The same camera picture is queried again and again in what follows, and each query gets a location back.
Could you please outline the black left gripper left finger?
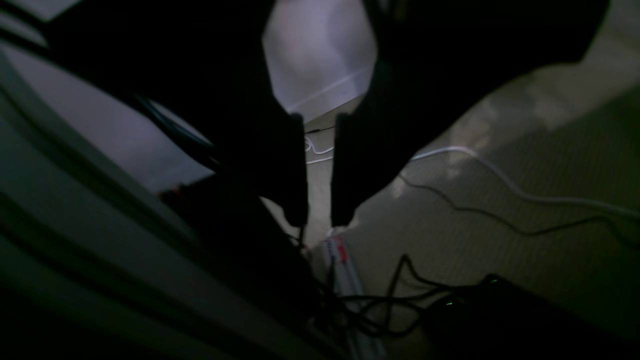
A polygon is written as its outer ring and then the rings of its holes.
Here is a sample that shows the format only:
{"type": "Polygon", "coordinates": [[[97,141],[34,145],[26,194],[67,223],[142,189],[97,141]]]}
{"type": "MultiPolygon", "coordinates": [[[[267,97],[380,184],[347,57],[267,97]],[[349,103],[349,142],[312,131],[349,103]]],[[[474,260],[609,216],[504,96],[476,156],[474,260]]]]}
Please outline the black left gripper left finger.
{"type": "Polygon", "coordinates": [[[275,98],[263,34],[273,0],[81,0],[45,23],[51,50],[180,117],[221,163],[309,216],[303,121],[275,98]]]}

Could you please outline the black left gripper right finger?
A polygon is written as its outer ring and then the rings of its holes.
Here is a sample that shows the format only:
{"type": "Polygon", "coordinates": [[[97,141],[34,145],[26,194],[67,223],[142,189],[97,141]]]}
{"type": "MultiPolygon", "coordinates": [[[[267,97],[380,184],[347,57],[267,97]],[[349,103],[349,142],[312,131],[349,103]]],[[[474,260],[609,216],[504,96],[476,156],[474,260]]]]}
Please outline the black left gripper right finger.
{"type": "Polygon", "coordinates": [[[418,150],[508,82],[579,63],[608,0],[366,0],[377,55],[334,132],[330,221],[345,227],[418,150]]]}

